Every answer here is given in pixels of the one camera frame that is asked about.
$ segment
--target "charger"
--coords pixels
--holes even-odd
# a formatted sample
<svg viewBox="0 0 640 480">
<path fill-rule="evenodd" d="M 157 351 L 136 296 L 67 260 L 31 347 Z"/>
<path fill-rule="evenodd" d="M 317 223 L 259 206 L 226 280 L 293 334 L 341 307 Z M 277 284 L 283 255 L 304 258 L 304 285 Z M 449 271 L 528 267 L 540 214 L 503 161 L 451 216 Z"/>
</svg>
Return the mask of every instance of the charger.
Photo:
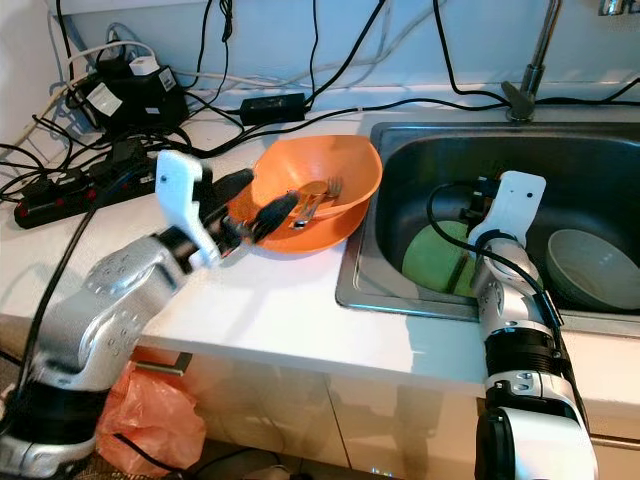
<svg viewBox="0 0 640 480">
<path fill-rule="evenodd" d="M 299 122 L 304 120 L 304 93 L 247 98 L 240 105 L 242 124 Z"/>
</svg>

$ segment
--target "cabinet handle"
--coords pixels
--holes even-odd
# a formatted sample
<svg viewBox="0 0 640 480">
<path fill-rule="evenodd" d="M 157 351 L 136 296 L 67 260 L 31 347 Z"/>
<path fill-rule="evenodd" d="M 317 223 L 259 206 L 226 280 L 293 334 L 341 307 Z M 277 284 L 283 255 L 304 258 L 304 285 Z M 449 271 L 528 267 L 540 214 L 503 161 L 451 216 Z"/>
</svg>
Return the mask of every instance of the cabinet handle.
<svg viewBox="0 0 640 480">
<path fill-rule="evenodd" d="M 180 352 L 180 355 L 178 355 L 178 358 L 176 359 L 176 363 L 173 365 L 165 365 L 163 363 L 155 362 L 136 362 L 136 367 L 142 368 L 143 370 L 150 370 L 152 372 L 166 373 L 167 375 L 182 377 L 191 363 L 191 358 L 193 358 L 193 354 Z"/>
<path fill-rule="evenodd" d="M 635 450 L 640 452 L 640 440 L 624 437 L 612 437 L 610 435 L 591 434 L 591 442 L 599 447 L 620 448 L 622 450 Z"/>
</svg>

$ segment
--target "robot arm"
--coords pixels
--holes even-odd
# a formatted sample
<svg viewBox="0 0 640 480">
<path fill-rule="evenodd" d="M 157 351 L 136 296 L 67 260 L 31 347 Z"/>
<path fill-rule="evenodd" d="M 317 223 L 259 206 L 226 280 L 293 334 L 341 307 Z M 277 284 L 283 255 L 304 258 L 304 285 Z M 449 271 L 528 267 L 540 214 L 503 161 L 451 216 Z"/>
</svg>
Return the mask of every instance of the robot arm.
<svg viewBox="0 0 640 480">
<path fill-rule="evenodd" d="M 1 478 L 66 479 L 81 471 L 95 449 L 109 390 L 145 325 L 193 270 L 215 265 L 243 238 L 261 240 L 297 203 L 295 193 L 287 194 L 256 221 L 236 224 L 225 204 L 252 173 L 240 171 L 213 185 L 211 177 L 199 162 L 161 152 L 156 194 L 173 226 L 99 261 L 80 291 L 47 312 L 25 391 L 8 404 Z"/>
<path fill-rule="evenodd" d="M 515 263 L 536 281 L 524 235 L 544 184 L 541 177 L 506 172 L 491 210 L 470 234 L 474 246 Z M 569 360 L 536 291 L 517 272 L 482 255 L 472 288 L 489 375 L 486 411 L 478 420 L 476 479 L 597 479 L 588 429 L 565 375 Z"/>
</svg>

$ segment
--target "countertop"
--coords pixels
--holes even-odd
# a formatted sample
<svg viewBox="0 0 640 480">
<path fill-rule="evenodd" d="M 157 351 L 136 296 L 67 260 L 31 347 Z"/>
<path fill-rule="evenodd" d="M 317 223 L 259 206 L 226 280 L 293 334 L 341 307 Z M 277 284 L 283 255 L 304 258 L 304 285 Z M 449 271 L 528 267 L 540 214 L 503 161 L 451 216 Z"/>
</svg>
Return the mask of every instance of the countertop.
<svg viewBox="0 0 640 480">
<path fill-rule="evenodd" d="M 640 122 L 640 114 L 637 109 L 540 109 L 536 119 Z M 220 177 L 251 166 L 278 138 L 368 135 L 382 121 L 503 120 L 504 111 L 467 113 L 427 107 L 353 114 L 281 137 L 261 137 L 209 162 L 215 177 Z M 186 129 L 202 148 L 235 133 L 207 114 L 196 117 Z M 0 209 L 0 317 L 28 318 L 80 217 L 21 230 L 8 207 Z M 100 210 L 54 299 L 73 293 L 101 257 L 165 227 L 153 195 Z M 478 324 L 340 307 L 335 288 L 344 246 L 345 242 L 317 254 L 295 256 L 242 247 L 218 268 L 193 274 L 145 328 L 141 344 L 483 396 L 486 371 Z M 640 341 L 571 332 L 565 339 L 588 407 L 640 417 L 640 386 L 634 381 Z"/>
</svg>

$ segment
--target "sink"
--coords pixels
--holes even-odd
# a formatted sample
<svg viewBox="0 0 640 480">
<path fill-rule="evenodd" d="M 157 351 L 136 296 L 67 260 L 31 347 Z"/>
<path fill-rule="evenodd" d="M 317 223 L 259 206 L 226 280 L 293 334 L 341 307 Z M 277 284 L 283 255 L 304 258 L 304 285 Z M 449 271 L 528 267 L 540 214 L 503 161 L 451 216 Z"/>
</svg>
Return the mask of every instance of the sink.
<svg viewBox="0 0 640 480">
<path fill-rule="evenodd" d="M 555 291 L 545 265 L 549 236 L 563 228 L 598 235 L 640 265 L 640 124 L 382 123 L 373 128 L 371 141 L 384 165 L 382 183 L 348 241 L 338 303 L 477 322 L 475 299 L 413 283 L 402 275 L 402 261 L 429 223 L 426 201 L 435 186 L 519 170 L 547 180 L 527 252 L 565 328 L 640 338 L 640 310 L 594 311 L 572 304 Z M 470 201 L 462 190 L 443 192 L 434 212 L 439 219 L 457 219 Z"/>
</svg>

